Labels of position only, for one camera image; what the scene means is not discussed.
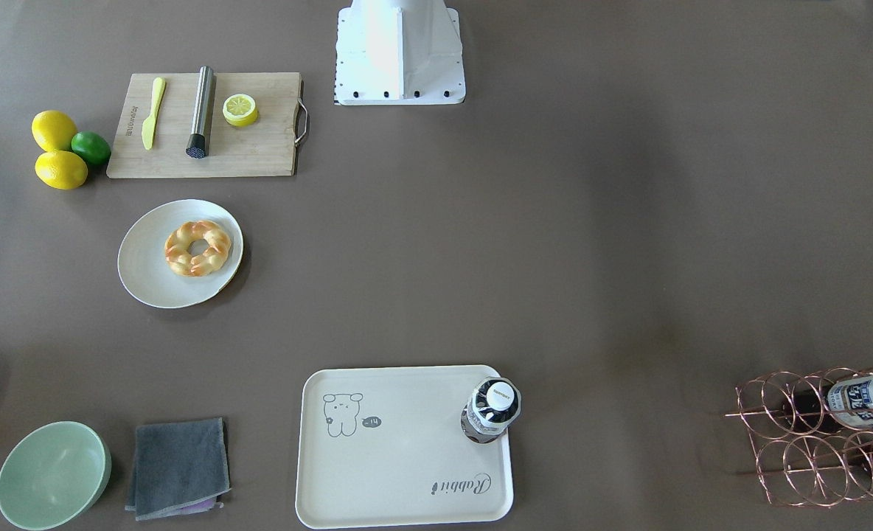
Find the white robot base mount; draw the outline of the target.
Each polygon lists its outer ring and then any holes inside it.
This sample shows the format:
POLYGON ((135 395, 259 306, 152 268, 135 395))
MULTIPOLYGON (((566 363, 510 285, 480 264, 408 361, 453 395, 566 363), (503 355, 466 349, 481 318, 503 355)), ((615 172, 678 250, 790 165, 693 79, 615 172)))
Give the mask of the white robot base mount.
POLYGON ((465 101, 459 14, 443 1, 353 1, 338 11, 335 50, 335 104, 465 101))

